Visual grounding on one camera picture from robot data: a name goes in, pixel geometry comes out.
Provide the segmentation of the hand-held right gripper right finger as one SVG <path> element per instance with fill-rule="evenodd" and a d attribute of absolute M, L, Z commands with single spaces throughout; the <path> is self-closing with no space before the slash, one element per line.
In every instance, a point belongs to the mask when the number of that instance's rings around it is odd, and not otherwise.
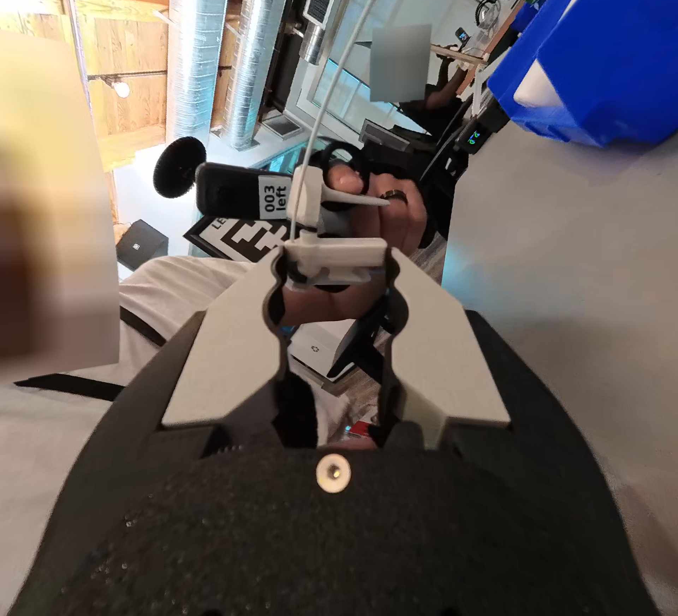
<path fill-rule="evenodd" d="M 419 426 L 437 449 L 451 425 L 505 430 L 509 412 L 461 303 L 400 250 L 385 259 L 387 319 L 380 439 L 396 423 Z"/>

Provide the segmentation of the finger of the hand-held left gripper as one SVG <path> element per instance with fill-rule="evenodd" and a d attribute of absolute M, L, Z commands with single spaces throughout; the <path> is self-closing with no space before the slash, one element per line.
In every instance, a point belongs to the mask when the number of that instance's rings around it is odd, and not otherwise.
<path fill-rule="evenodd" d="M 286 285 L 303 290 L 368 283 L 374 271 L 383 269 L 386 251 L 386 241 L 380 238 L 288 240 L 285 243 Z"/>
<path fill-rule="evenodd" d="M 304 177 L 299 167 L 292 179 L 292 220 L 297 229 L 308 231 L 350 231 L 355 207 L 378 208 L 388 200 L 352 195 L 328 187 L 322 169 L 308 166 Z"/>

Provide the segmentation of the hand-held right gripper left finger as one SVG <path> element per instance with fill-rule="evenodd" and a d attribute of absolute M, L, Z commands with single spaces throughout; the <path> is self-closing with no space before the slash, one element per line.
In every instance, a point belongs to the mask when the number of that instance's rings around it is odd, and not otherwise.
<path fill-rule="evenodd" d="M 266 430 L 287 368 L 285 252 L 272 250 L 206 310 L 162 419 L 167 428 Z"/>

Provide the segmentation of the blue bin with marker label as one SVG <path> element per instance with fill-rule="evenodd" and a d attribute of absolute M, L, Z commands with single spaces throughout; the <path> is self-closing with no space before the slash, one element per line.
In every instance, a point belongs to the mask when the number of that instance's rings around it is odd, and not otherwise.
<path fill-rule="evenodd" d="M 535 60 L 562 107 L 513 100 Z M 536 135 L 658 146 L 677 132 L 677 0 L 546 0 L 487 86 L 509 119 Z"/>

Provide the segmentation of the person's left hand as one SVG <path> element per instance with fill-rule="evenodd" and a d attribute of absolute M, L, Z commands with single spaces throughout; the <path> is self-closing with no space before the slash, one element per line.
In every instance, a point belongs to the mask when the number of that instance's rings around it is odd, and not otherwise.
<path fill-rule="evenodd" d="M 348 212 L 349 225 L 355 237 L 384 239 L 389 247 L 410 257 L 419 249 L 428 220 L 417 185 L 380 169 L 370 174 L 364 195 L 381 198 L 394 190 L 399 194 L 391 196 L 387 206 L 353 206 Z"/>

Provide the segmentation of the black framed marker sign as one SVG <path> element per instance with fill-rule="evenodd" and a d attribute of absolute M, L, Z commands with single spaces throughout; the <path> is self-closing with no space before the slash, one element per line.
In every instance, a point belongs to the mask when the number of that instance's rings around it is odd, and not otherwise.
<path fill-rule="evenodd" d="M 183 238 L 208 257 L 257 263 L 289 237 L 287 220 L 238 220 L 202 217 Z"/>

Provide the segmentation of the white recycling bin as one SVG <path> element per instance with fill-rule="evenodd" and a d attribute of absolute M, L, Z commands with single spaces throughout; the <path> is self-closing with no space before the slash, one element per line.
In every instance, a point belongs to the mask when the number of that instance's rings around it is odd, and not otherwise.
<path fill-rule="evenodd" d="M 303 324 L 292 335 L 287 351 L 320 376 L 337 381 L 355 367 L 350 363 L 341 372 L 332 373 L 340 353 L 352 340 L 354 324 L 352 319 Z"/>

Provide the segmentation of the black square device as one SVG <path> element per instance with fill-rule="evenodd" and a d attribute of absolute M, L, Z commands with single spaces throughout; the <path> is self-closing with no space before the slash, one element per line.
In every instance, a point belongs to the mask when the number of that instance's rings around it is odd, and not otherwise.
<path fill-rule="evenodd" d="M 144 220 L 133 222 L 116 244 L 117 261 L 135 271 L 148 261 L 168 255 L 169 239 Z"/>

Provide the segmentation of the black charger green display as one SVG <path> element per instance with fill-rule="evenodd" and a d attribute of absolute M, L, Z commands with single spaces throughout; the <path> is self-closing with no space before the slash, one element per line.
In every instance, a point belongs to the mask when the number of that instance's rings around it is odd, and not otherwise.
<path fill-rule="evenodd" d="M 477 153 L 492 135 L 492 131 L 479 119 L 471 120 L 460 132 L 456 147 L 469 155 Z"/>

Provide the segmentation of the grey ceiling conduit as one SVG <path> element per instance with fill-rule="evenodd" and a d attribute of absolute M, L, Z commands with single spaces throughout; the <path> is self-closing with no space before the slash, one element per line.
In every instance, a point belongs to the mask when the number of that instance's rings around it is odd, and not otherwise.
<path fill-rule="evenodd" d="M 86 68 L 83 39 L 78 20 L 77 1 L 76 0 L 65 0 L 65 1 L 66 1 L 65 4 L 66 11 L 70 21 L 73 48 L 75 51 L 75 57 L 79 70 L 81 85 L 83 88 L 83 93 L 85 95 L 86 101 L 88 103 L 91 119 L 92 121 L 94 121 L 94 109 L 92 108 L 91 96 L 89 93 L 89 76 Z"/>

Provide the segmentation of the white cylinder roll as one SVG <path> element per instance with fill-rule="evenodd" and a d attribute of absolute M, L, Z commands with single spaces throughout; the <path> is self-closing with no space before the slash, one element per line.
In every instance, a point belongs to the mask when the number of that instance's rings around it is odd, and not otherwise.
<path fill-rule="evenodd" d="M 538 60 L 535 60 L 513 94 L 515 103 L 526 108 L 557 108 L 563 102 Z"/>

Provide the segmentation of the dark wall grille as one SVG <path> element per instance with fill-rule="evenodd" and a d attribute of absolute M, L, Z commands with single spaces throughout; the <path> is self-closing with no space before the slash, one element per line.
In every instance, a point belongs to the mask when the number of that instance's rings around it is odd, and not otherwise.
<path fill-rule="evenodd" d="M 304 132 L 304 127 L 284 114 L 275 114 L 263 119 L 261 126 L 282 140 L 292 139 Z"/>

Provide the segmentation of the silver air duct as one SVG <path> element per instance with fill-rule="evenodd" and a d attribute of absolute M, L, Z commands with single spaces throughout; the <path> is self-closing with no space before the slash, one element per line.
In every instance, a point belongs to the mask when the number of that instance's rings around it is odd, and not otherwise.
<path fill-rule="evenodd" d="M 223 139 L 249 149 L 286 0 L 243 0 L 225 99 Z"/>
<path fill-rule="evenodd" d="M 336 7 L 338 6 L 340 0 L 334 0 L 332 8 L 329 12 L 329 20 L 325 30 L 318 28 L 313 23 L 309 22 L 306 18 L 303 19 L 306 21 L 307 26 L 304 31 L 302 44 L 300 48 L 300 58 L 303 61 L 306 61 L 308 64 L 317 66 L 323 51 L 323 45 L 326 37 L 326 32 L 329 29 L 330 24 L 334 18 Z"/>
<path fill-rule="evenodd" d="M 169 0 L 165 142 L 208 144 L 228 0 Z"/>

